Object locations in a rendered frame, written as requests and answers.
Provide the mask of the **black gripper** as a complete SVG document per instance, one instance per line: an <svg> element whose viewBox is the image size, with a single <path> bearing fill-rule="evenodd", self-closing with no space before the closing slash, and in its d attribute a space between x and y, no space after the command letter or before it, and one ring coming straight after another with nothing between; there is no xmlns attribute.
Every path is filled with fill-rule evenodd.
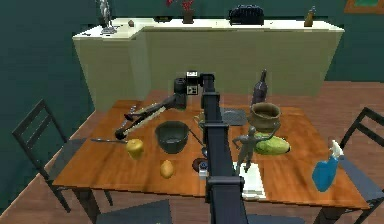
<svg viewBox="0 0 384 224"><path fill-rule="evenodd" d="M152 120L167 109L174 108L184 110L187 106L186 80L184 78L176 78L174 80L174 94L165 100L153 103L138 111L125 114L126 120L131 122L130 126L124 126L115 131L115 137L118 140L125 139L129 133L144 125L147 121Z"/></svg>

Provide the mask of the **dark round small object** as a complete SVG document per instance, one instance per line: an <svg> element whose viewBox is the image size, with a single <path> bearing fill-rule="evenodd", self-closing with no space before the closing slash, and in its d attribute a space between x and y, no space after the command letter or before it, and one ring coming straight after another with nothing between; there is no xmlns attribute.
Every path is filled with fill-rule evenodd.
<svg viewBox="0 0 384 224"><path fill-rule="evenodd" d="M200 168L208 168L208 160L205 158L196 158L192 163L192 168L195 172L198 172Z"/></svg>

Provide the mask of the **yellow apple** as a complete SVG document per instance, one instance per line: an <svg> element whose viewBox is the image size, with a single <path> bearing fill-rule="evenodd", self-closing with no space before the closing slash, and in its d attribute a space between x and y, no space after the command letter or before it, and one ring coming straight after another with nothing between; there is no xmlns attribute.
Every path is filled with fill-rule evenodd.
<svg viewBox="0 0 384 224"><path fill-rule="evenodd" d="M132 159L139 159L144 151L143 142L140 139L130 139L126 143L126 150Z"/></svg>

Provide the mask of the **red potted plant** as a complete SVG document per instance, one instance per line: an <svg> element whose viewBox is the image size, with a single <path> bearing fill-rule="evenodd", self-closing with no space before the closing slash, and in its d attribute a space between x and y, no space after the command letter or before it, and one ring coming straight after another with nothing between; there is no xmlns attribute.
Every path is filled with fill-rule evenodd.
<svg viewBox="0 0 384 224"><path fill-rule="evenodd" d="M169 7L173 2L176 2L178 0L166 0L166 6ZM183 9L183 24L193 24L193 16L194 16L194 10L192 9L192 5L194 3L194 0L180 0L181 1L181 7Z"/></svg>

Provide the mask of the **orange framed picture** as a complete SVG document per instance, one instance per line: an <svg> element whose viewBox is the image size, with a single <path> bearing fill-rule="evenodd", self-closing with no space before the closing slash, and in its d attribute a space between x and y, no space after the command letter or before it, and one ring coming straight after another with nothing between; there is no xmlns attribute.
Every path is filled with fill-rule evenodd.
<svg viewBox="0 0 384 224"><path fill-rule="evenodd" d="M384 14L384 0L346 0L347 14Z"/></svg>

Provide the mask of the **cream counter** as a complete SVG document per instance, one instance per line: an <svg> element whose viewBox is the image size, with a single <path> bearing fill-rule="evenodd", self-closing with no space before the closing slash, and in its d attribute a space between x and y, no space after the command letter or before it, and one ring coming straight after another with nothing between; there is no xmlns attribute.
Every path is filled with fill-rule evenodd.
<svg viewBox="0 0 384 224"><path fill-rule="evenodd" d="M72 40L96 109L120 99L143 100L172 91L188 70L212 73L222 93L251 93L264 69L271 95L314 96L323 84L343 29L297 20L231 25L225 19L118 18L117 32L94 27Z"/></svg>

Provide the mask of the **dark green bowl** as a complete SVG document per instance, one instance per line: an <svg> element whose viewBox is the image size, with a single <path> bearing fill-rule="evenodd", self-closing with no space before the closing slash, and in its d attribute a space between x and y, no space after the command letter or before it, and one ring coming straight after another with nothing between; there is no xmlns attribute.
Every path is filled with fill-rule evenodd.
<svg viewBox="0 0 384 224"><path fill-rule="evenodd" d="M188 134L188 126L180 121L166 121L155 129L158 145L167 154L181 152L187 144Z"/></svg>

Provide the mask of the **black ladle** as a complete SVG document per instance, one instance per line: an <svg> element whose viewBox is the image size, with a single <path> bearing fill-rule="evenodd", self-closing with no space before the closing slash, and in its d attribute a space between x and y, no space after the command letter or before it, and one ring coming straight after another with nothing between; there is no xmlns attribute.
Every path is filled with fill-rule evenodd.
<svg viewBox="0 0 384 224"><path fill-rule="evenodd" d="M189 128L189 132L192 134L192 136L195 138L195 140L200 144L201 146L201 153L205 158L208 158L208 152L205 144L200 140L200 138L192 131L192 129Z"/></svg>

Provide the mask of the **grey human figurine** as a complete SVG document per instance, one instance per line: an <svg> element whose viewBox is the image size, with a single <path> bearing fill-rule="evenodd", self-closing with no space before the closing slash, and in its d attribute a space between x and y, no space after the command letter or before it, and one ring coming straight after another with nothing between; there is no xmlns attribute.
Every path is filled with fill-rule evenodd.
<svg viewBox="0 0 384 224"><path fill-rule="evenodd" d="M240 168L243 161L246 161L244 171L248 172L249 168L251 167L251 160L253 157L255 146L259 142L267 141L271 139L279 128L280 128L280 124L276 122L274 124L274 128L271 133L269 133L267 136L256 137L255 136L256 128L254 126L250 126L248 129L247 135L240 135L232 140L233 144L239 149L238 160L237 160L236 171L235 171L237 175L240 174Z"/></svg>

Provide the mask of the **dark purple bottle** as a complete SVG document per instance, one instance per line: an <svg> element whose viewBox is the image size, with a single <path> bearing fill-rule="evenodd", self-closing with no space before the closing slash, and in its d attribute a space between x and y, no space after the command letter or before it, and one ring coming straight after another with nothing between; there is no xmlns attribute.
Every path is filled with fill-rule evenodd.
<svg viewBox="0 0 384 224"><path fill-rule="evenodd" d="M267 70L261 73L260 80L255 84L251 104L261 103L266 100L268 85L266 83Z"/></svg>

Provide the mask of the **brown bottle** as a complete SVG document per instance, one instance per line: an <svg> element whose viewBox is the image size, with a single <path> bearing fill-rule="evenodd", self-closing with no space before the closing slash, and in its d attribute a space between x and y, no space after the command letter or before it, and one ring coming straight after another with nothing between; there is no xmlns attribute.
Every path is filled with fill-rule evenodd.
<svg viewBox="0 0 384 224"><path fill-rule="evenodd" d="M312 27L313 26L313 20L314 20L314 15L316 12L316 7L313 6L307 13L307 16L304 21L304 26L305 27Z"/></svg>

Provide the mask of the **black chair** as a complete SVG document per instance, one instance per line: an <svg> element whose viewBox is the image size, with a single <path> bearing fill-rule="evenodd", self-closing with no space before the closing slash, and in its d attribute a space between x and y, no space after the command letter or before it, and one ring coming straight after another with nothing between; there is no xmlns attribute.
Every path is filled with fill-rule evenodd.
<svg viewBox="0 0 384 224"><path fill-rule="evenodd" d="M57 130L62 144L58 157L51 166L51 169L47 171L45 164L41 162L37 152L33 151L33 148L50 124L52 124ZM12 131L12 135L21 146L34 168L44 178L44 181L53 192L54 196L58 199L64 210L67 213L70 213L71 208L62 194L62 192L66 190L66 187L54 186L53 182L74 154L85 143L86 139L67 138L44 99L39 100L31 111L22 119L22 121Z"/></svg>
<svg viewBox="0 0 384 224"><path fill-rule="evenodd" d="M114 210L97 216L96 224L173 224L169 200Z"/></svg>
<svg viewBox="0 0 384 224"><path fill-rule="evenodd" d="M352 125L348 128L341 142L339 143L342 149L347 145L348 140L353 133L358 130L372 141L384 147L384 137L381 137L368 127L362 124L365 117L370 118L377 124L384 127L384 117L370 108L364 107L356 117ZM381 189L372 179L370 179L363 171L358 169L352 162L345 158L339 161L348 177L351 179L359 193L368 203L369 208L364 210L353 224L362 224L373 211L375 211L384 202L384 189Z"/></svg>

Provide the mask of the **brown clay pot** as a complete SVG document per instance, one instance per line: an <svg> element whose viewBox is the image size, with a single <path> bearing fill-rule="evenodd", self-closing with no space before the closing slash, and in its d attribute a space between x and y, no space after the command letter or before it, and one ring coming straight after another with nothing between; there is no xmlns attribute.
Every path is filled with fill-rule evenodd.
<svg viewBox="0 0 384 224"><path fill-rule="evenodd" d="M272 132L275 124L280 121L281 110L272 103L256 103L250 108L248 123L259 132Z"/></svg>

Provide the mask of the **grey knife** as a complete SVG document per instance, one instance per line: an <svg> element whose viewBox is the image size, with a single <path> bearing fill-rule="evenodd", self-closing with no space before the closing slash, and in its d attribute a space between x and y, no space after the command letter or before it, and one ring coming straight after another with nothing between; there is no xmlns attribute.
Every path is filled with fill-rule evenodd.
<svg viewBox="0 0 384 224"><path fill-rule="evenodd" d="M109 140L109 139L100 139L100 138L91 138L93 142L101 142L101 143L119 143L119 144L127 144L128 142L125 140Z"/></svg>

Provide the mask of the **black toaster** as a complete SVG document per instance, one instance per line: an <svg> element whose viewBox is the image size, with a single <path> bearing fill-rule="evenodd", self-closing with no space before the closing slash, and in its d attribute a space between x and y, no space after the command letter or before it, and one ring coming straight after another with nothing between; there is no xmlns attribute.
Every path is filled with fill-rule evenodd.
<svg viewBox="0 0 384 224"><path fill-rule="evenodd" d="M264 11L257 5L238 5L229 11L231 25L263 25Z"/></svg>

